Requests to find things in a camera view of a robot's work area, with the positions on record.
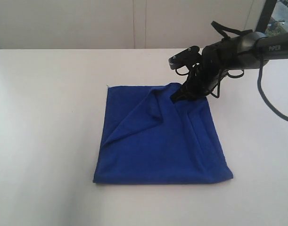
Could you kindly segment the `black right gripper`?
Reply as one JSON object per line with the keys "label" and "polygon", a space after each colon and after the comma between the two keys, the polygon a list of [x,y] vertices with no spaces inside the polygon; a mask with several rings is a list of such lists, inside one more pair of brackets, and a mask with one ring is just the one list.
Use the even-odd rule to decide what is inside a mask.
{"label": "black right gripper", "polygon": [[210,70],[205,72],[198,63],[194,65],[183,65],[187,73],[181,73],[180,76],[187,75],[186,81],[182,84],[180,90],[170,96],[173,104],[184,100],[197,100],[208,95],[214,98],[220,97],[221,80],[223,78],[223,69]]}

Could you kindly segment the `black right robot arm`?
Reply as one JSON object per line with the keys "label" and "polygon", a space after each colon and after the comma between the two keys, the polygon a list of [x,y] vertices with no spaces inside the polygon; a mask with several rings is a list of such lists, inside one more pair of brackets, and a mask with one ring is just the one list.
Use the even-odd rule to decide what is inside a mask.
{"label": "black right robot arm", "polygon": [[251,32],[221,41],[200,50],[192,46],[169,58],[169,66],[177,71],[187,67],[186,81],[171,95],[173,103],[194,101],[220,86],[221,80],[232,70],[258,69],[269,60],[288,59],[288,33],[267,37]]}

